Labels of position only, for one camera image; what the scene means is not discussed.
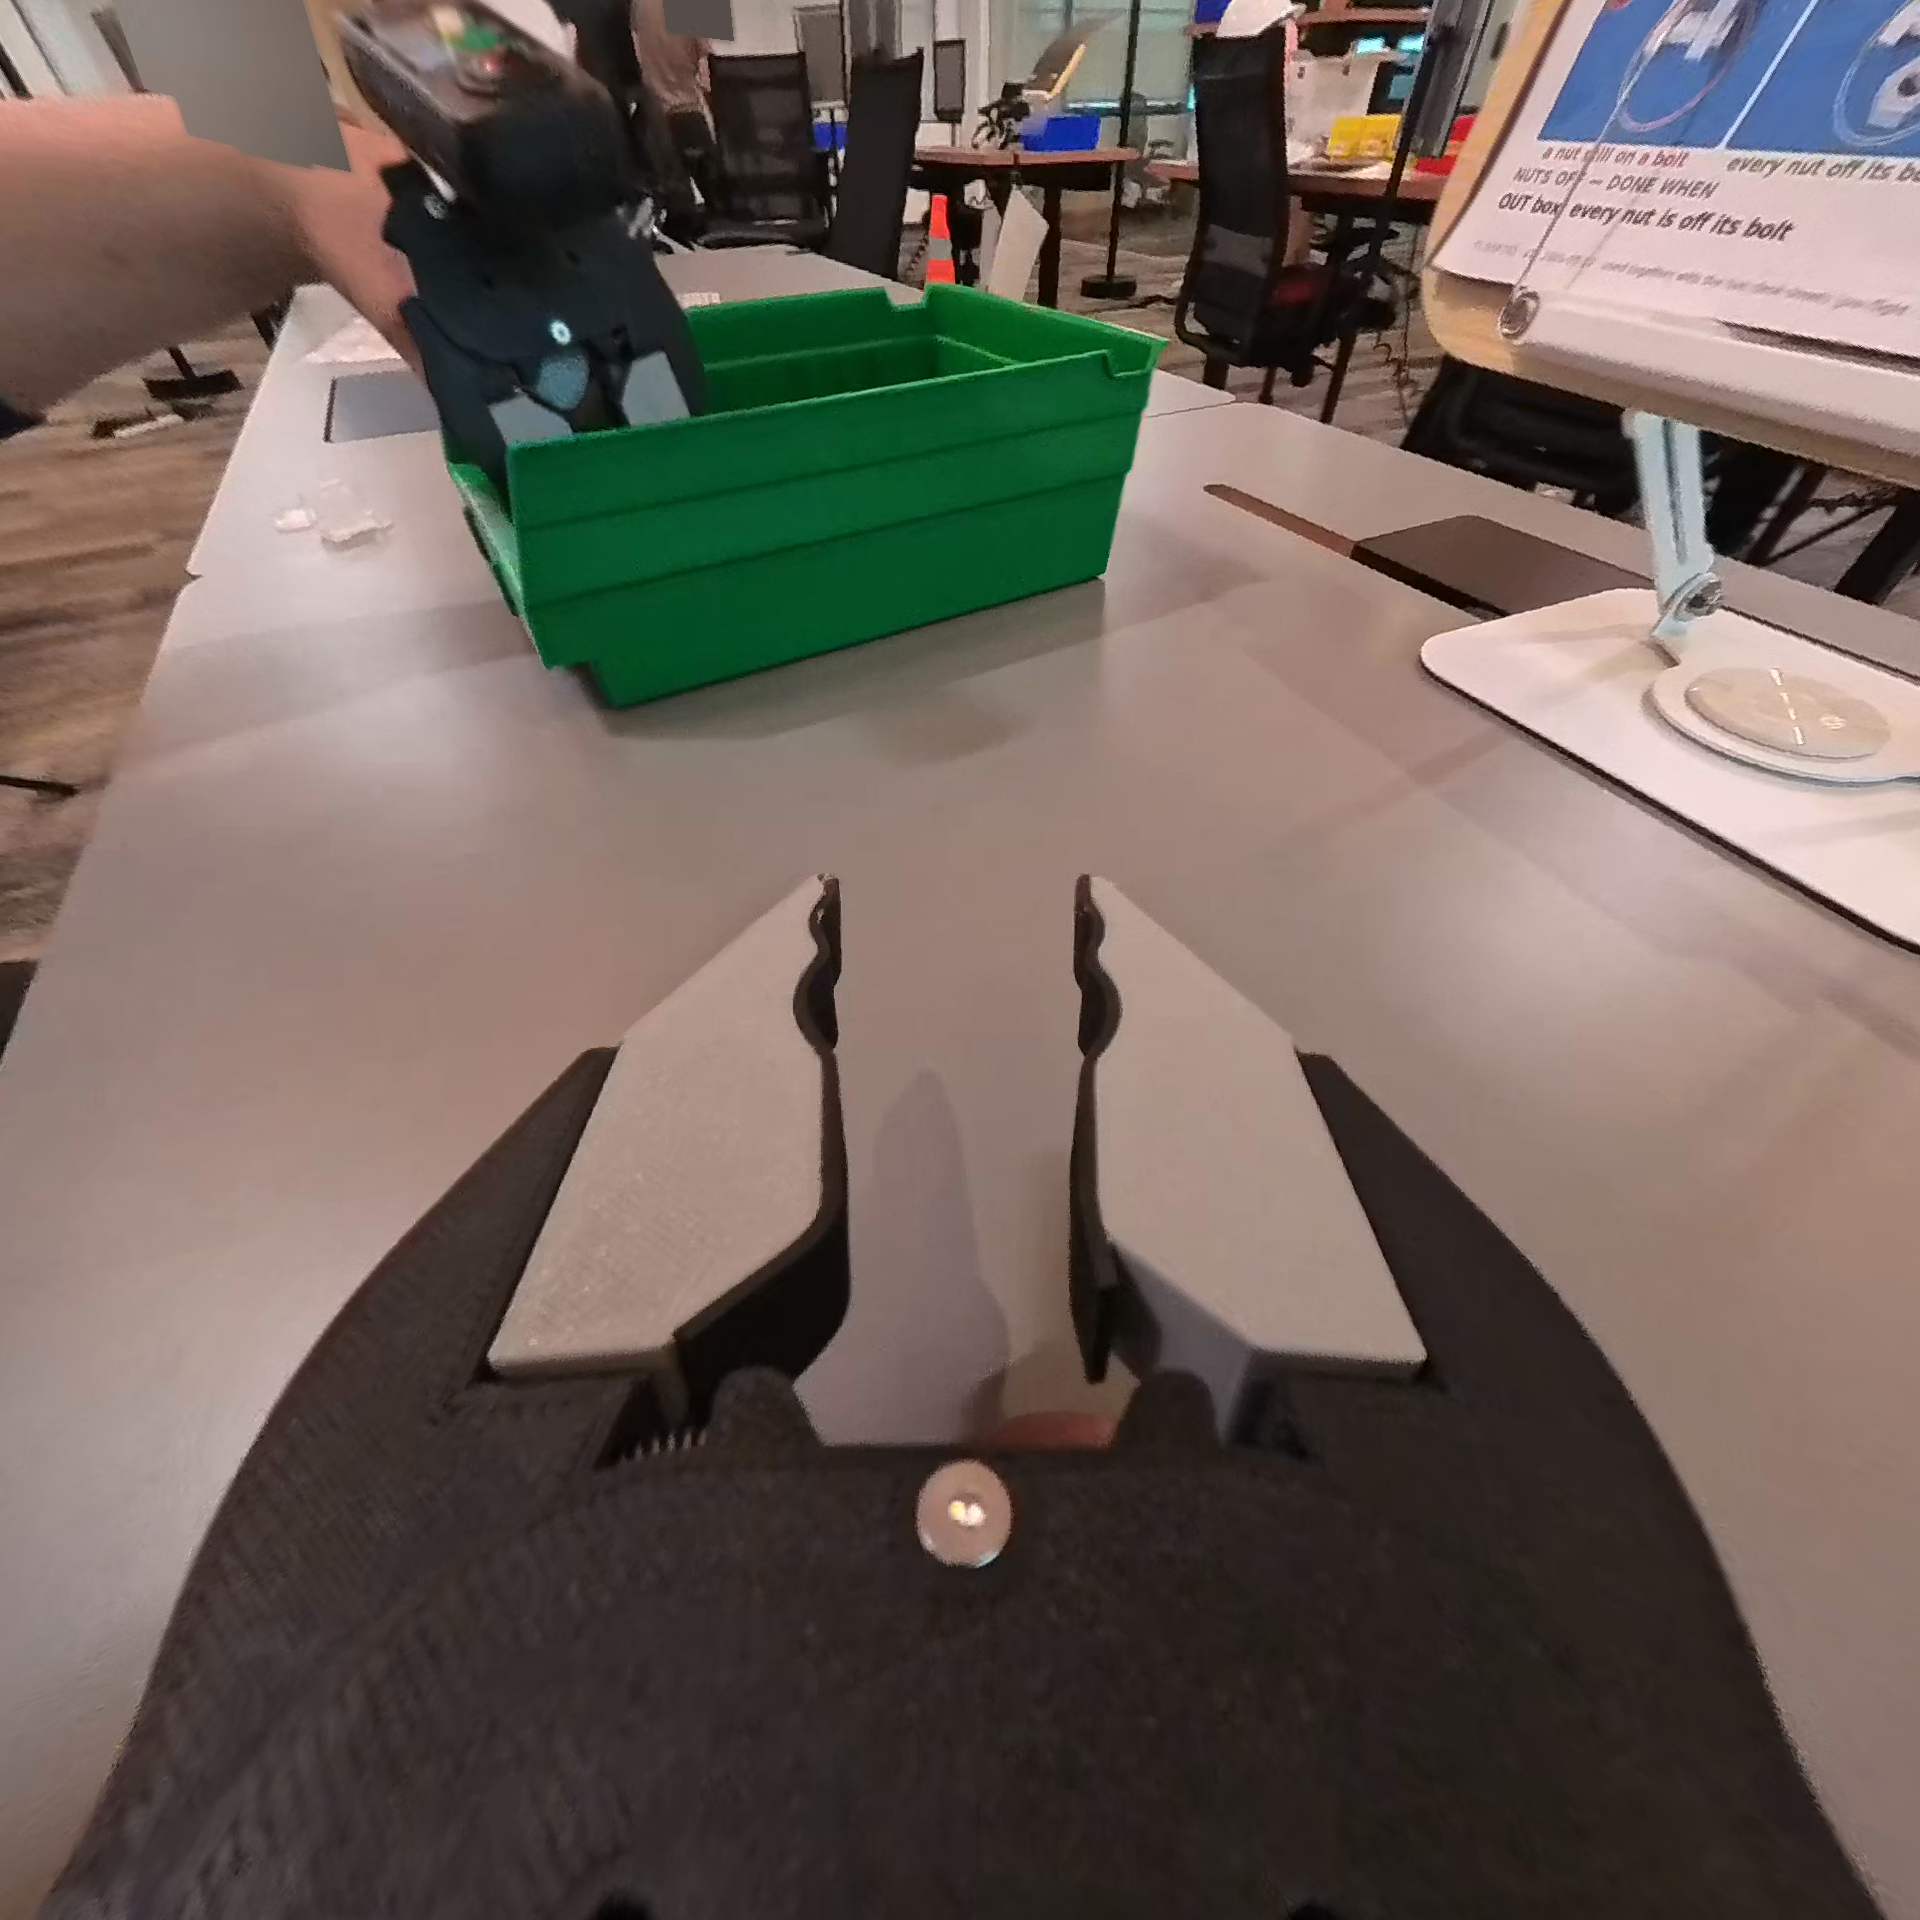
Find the white document stand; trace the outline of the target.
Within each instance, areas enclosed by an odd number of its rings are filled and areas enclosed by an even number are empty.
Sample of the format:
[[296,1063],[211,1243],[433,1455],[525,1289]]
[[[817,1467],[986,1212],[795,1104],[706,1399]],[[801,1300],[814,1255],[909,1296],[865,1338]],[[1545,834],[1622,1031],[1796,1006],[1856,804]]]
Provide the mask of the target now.
[[1472,361],[1617,399],[1636,459],[1651,585],[1430,636],[1424,672],[1820,906],[1917,946],[1915,670],[1732,611],[1700,430],[1838,454],[1915,481],[1915,356],[1816,343],[1522,279]]

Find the printed instruction sheet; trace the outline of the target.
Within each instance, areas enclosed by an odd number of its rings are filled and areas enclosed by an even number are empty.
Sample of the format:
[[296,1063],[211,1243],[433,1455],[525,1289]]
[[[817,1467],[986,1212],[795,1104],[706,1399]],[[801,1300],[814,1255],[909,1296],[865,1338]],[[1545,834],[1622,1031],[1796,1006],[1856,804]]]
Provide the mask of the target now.
[[1563,6],[1435,267],[1917,351],[1917,6]]

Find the person's left hand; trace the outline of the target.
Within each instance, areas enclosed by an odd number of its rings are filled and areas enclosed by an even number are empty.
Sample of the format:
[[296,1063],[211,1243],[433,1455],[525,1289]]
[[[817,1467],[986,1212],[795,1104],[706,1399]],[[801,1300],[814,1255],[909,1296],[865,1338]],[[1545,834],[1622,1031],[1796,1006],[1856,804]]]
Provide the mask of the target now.
[[422,361],[403,313],[417,296],[417,279],[384,233],[393,207],[384,174],[403,160],[403,148],[365,128],[347,132],[345,170],[283,170],[282,193],[309,276],[338,294],[421,376]]

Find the white folded card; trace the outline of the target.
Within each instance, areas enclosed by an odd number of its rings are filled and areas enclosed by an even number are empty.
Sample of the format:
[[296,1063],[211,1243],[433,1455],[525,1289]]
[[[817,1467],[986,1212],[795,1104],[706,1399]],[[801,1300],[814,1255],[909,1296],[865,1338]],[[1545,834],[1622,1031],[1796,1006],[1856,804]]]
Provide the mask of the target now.
[[1049,224],[1040,203],[1016,185],[998,209],[981,288],[992,298],[1022,305],[1046,239]]

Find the brown wooden table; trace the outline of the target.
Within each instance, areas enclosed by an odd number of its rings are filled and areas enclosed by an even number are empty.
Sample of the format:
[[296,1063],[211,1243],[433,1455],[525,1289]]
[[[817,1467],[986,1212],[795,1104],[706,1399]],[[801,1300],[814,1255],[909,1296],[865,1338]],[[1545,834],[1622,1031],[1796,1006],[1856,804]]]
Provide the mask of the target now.
[[1094,147],[1088,152],[920,147],[907,184],[932,202],[946,202],[946,228],[953,227],[953,207],[972,184],[982,184],[998,209],[1012,190],[1035,187],[1045,222],[1037,255],[1040,305],[1058,306],[1066,193],[1107,190],[1114,195],[1122,184],[1124,167],[1136,160],[1141,160],[1141,152],[1130,147]]

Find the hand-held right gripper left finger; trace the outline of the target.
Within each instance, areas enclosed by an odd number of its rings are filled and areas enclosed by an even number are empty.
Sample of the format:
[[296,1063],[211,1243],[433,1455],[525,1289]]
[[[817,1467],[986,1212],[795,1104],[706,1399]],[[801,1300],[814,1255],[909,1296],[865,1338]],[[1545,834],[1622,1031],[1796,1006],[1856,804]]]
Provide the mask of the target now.
[[836,879],[806,876],[616,1050],[488,1353],[502,1379],[795,1379],[848,1312]]

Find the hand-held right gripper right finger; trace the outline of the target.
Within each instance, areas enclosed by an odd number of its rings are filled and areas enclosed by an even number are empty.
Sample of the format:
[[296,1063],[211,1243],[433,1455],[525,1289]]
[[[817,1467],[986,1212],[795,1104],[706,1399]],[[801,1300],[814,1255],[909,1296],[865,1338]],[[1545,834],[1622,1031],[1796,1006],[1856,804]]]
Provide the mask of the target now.
[[1114,880],[1073,890],[1067,1296],[1084,1379],[1195,1379],[1244,1438],[1290,1375],[1429,1360],[1280,1020]]

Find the black office chair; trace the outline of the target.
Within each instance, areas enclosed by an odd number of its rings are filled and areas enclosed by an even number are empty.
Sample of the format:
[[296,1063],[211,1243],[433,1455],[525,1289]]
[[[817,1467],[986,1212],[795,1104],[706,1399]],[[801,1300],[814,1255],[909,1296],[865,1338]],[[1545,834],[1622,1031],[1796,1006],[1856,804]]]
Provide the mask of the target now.
[[817,251],[832,216],[802,56],[710,56],[709,113],[706,243]]
[[898,267],[922,128],[924,63],[924,50],[859,59],[848,90],[848,142],[822,255],[880,279],[891,279]]
[[1397,305],[1382,219],[1340,214],[1323,247],[1290,251],[1292,236],[1310,236],[1313,222],[1292,217],[1288,28],[1275,22],[1259,35],[1214,35],[1195,54],[1195,222],[1173,336],[1200,355],[1205,385],[1216,391],[1237,368],[1262,374],[1267,401],[1280,378],[1304,390],[1329,374],[1320,417],[1331,424],[1358,338],[1387,329]]

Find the clear plastic pieces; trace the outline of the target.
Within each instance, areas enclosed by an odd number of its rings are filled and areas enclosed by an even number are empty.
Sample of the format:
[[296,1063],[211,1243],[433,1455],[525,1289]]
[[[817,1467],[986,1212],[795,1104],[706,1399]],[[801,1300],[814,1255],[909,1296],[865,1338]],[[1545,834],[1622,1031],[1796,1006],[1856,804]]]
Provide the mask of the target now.
[[274,532],[282,537],[314,537],[331,554],[378,545],[392,529],[388,514],[338,478],[309,487],[274,518]]

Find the person's left forearm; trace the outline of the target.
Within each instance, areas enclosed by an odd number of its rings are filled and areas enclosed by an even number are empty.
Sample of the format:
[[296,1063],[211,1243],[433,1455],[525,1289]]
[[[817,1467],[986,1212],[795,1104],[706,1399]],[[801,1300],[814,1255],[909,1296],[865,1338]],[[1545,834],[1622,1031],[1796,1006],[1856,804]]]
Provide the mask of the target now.
[[195,138],[155,99],[3,110],[5,436],[144,352],[323,276],[350,171]]

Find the green plastic bin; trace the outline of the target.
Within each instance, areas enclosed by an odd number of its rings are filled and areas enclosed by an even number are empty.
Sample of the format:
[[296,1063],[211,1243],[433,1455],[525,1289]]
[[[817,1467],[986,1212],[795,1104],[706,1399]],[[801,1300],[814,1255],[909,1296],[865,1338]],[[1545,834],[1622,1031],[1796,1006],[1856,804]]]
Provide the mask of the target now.
[[697,306],[696,418],[448,456],[546,668],[613,711],[1104,577],[1164,343],[953,283]]

